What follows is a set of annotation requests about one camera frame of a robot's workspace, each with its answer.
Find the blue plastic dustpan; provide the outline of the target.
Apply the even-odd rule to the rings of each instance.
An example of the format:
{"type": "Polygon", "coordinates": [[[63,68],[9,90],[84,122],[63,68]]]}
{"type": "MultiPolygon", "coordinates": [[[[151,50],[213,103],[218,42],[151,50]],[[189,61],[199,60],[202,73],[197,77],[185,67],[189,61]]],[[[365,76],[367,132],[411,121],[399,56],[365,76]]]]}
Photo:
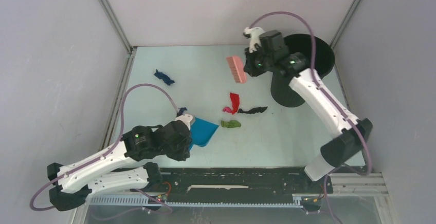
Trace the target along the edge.
{"type": "Polygon", "coordinates": [[[191,125],[192,142],[189,146],[189,150],[194,146],[205,147],[215,134],[218,127],[217,124],[201,118],[195,118],[194,123],[191,125]]]}

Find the pink hand brush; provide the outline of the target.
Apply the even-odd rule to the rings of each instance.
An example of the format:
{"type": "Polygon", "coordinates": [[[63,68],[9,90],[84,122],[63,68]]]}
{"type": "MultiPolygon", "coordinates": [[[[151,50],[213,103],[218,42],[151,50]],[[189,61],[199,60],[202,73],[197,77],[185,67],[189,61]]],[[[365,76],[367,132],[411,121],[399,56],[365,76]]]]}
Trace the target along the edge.
{"type": "Polygon", "coordinates": [[[228,66],[233,75],[233,79],[238,84],[244,84],[247,81],[244,65],[239,56],[233,55],[226,58],[228,66]]]}

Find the black plastic trash bin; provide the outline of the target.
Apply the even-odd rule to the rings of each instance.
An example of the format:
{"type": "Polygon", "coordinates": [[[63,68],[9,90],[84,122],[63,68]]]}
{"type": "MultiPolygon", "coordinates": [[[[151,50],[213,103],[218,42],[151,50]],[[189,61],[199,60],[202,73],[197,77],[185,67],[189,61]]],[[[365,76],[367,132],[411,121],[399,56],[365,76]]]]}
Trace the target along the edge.
{"type": "MultiPolygon", "coordinates": [[[[312,41],[309,34],[291,34],[284,37],[286,46],[289,52],[295,57],[291,57],[289,61],[296,61],[296,70],[292,71],[287,76],[283,76],[279,72],[274,72],[271,80],[270,93],[272,98],[284,107],[298,107],[305,103],[305,100],[292,88],[289,84],[292,79],[300,76],[308,77],[310,83],[313,83],[311,76],[311,55],[312,41]]],[[[332,48],[324,40],[315,37],[315,72],[317,77],[323,79],[328,75],[335,64],[335,55],[332,48]]]]}

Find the black paper scrap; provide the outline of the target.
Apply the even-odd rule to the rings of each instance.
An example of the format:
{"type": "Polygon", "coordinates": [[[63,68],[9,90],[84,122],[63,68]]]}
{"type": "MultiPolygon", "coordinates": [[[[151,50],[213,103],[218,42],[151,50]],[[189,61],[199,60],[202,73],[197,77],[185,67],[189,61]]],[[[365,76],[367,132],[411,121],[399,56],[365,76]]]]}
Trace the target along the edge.
{"type": "Polygon", "coordinates": [[[251,109],[249,109],[249,110],[243,110],[243,109],[240,108],[240,109],[238,110],[238,114],[250,114],[250,115],[252,115],[252,114],[258,114],[258,113],[263,113],[263,112],[265,112],[267,109],[268,109],[267,106],[254,107],[254,108],[251,108],[251,109]]]}

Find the red paper scrap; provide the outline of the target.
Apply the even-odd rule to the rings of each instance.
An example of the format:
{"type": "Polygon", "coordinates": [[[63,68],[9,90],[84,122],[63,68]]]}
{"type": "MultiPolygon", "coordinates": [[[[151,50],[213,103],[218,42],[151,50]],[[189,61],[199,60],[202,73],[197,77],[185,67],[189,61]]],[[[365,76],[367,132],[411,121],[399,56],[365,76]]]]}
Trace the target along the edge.
{"type": "Polygon", "coordinates": [[[239,110],[240,96],[238,94],[235,94],[235,93],[232,93],[232,92],[229,94],[229,96],[230,96],[231,103],[232,103],[231,114],[234,115],[239,110]]]}

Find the pink paper scrap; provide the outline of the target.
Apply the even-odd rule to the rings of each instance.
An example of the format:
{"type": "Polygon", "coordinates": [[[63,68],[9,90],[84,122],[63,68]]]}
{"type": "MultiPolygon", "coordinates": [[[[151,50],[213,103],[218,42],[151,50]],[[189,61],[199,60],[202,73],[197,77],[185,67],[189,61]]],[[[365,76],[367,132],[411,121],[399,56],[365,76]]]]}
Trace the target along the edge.
{"type": "Polygon", "coordinates": [[[232,109],[230,107],[228,107],[228,106],[224,107],[222,109],[222,111],[225,112],[225,113],[232,113],[232,109]]]}

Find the green paper scrap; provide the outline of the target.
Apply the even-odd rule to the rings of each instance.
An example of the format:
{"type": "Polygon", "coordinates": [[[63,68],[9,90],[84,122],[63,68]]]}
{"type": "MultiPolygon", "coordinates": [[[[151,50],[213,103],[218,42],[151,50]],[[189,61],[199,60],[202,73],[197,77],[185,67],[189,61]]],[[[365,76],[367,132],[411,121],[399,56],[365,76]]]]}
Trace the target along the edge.
{"type": "Polygon", "coordinates": [[[221,121],[221,127],[223,128],[239,128],[241,126],[241,123],[237,120],[221,121]]]}

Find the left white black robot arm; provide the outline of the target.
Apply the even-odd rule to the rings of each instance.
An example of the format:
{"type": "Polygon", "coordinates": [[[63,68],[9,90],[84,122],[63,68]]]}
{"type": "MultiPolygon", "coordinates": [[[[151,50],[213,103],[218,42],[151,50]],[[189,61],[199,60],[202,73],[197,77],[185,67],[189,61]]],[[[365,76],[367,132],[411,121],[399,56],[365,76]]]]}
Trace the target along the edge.
{"type": "Polygon", "coordinates": [[[165,126],[136,126],[113,144],[71,165],[52,163],[47,176],[53,182],[50,203],[58,211],[83,205],[92,197],[130,189],[157,191],[162,174],[151,159],[167,156],[175,161],[190,157],[190,123],[174,120],[165,126]]]}

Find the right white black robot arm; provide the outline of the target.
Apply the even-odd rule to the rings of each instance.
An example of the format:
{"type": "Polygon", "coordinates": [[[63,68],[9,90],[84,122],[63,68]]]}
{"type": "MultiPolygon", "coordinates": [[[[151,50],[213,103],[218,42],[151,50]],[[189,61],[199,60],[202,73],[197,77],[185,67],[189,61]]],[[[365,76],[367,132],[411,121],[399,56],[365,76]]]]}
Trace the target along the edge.
{"type": "Polygon", "coordinates": [[[271,72],[272,98],[284,107],[308,104],[332,137],[299,178],[301,189],[312,192],[323,176],[365,148],[373,124],[350,112],[322,82],[335,63],[326,42],[309,34],[283,36],[260,27],[245,28],[243,35],[249,39],[244,72],[251,77],[271,72]]]}

